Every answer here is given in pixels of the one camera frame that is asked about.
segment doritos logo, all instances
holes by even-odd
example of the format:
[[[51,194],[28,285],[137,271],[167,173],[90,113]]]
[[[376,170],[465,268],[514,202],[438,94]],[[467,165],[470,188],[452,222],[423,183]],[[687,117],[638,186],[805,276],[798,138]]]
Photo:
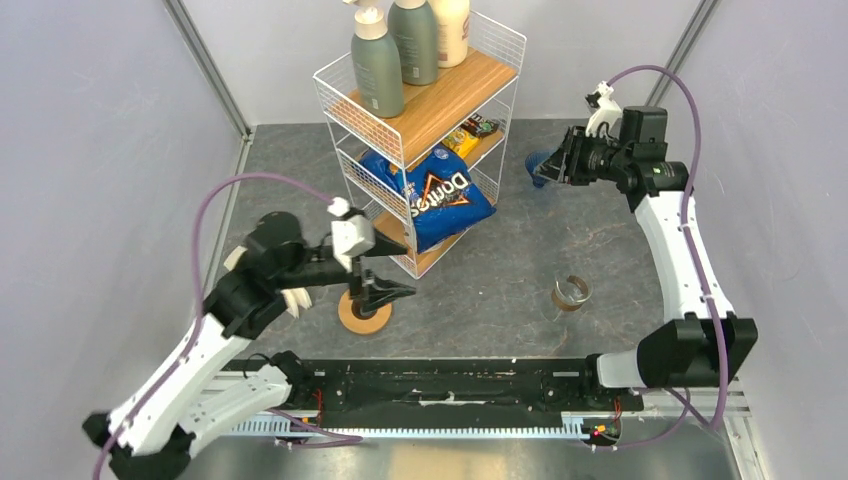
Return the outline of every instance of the doritos logo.
[[[454,173],[448,180],[437,177],[433,172],[427,172],[424,191],[419,198],[410,199],[409,202],[412,218],[437,208],[471,205],[464,193],[469,186],[471,180],[462,172]]]

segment white wire shelf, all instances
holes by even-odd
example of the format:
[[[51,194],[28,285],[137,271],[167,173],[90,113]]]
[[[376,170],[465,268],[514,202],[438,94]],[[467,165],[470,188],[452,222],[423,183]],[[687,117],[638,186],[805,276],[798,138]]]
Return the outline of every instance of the white wire shelf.
[[[313,77],[348,190],[352,183],[371,197],[365,210],[375,226],[410,247],[410,254],[398,256],[395,261],[416,279],[432,268],[465,232],[428,252],[415,253],[417,238],[409,202],[398,191],[406,191],[407,171],[474,113],[500,124],[500,131],[483,139],[465,159],[472,179],[484,195],[493,204],[498,198],[527,38],[472,12],[469,43],[465,62],[440,70],[438,88],[405,85],[406,109],[392,119],[378,118],[360,105],[350,54]],[[333,124],[346,132],[336,138]],[[369,148],[394,165],[402,179],[397,186],[401,188],[385,185],[358,162]],[[499,163],[489,162],[496,153]],[[481,164],[486,166],[486,173],[479,171]]]

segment bottle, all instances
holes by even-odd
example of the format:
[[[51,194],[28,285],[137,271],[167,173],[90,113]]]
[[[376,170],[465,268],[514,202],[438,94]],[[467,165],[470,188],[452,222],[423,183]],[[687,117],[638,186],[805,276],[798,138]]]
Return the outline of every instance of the bottle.
[[[403,112],[403,78],[400,54],[377,0],[344,0],[361,6],[350,42],[354,76],[366,110],[382,118]]]
[[[403,81],[430,85],[439,78],[439,25],[427,0],[395,0],[389,31],[400,52]]]
[[[468,56],[471,0],[430,0],[439,22],[439,67],[459,65]]]

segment robotic arm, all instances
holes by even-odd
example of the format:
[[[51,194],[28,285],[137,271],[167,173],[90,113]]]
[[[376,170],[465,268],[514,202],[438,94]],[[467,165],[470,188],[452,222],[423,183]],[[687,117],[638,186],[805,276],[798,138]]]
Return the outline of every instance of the robotic arm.
[[[596,110],[586,127],[573,126],[559,148],[531,174],[570,185],[614,182],[645,232],[662,287],[665,325],[631,351],[590,356],[588,370],[603,388],[712,387],[719,384],[715,330],[701,291],[681,223],[695,239],[712,298],[722,315],[728,376],[736,375],[757,340],[750,318],[737,318],[719,288],[698,230],[694,199],[689,218],[680,211],[689,172],[684,163],[665,160],[667,112],[656,107],[627,107],[611,99],[601,83],[586,97]],[[610,135],[620,120],[618,138]]]
[[[363,270],[362,257],[401,255],[406,247],[384,236],[364,216],[337,198],[328,208],[332,245],[310,247],[300,222],[285,212],[263,217],[235,255],[230,271],[204,301],[200,336],[189,356],[124,425],[111,450],[118,478],[177,478],[204,447],[250,416],[286,405],[297,408],[311,393],[311,375],[291,352],[277,354],[257,375],[203,402],[197,399],[212,378],[288,308],[292,289],[347,284],[353,308],[368,318],[380,307],[415,293],[411,287]],[[94,413],[83,429],[103,446],[144,392],[162,378],[192,334],[190,329],[153,376],[121,406]]]

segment reflective metal surface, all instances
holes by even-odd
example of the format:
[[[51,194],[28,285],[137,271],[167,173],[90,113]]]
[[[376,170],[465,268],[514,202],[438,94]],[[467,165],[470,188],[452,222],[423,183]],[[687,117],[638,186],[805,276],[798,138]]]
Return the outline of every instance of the reflective metal surface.
[[[624,419],[623,442],[656,436],[671,420]],[[221,438],[186,480],[600,480],[739,479],[727,435],[687,424],[662,443],[592,453],[561,440],[369,441],[288,451],[271,439]]]

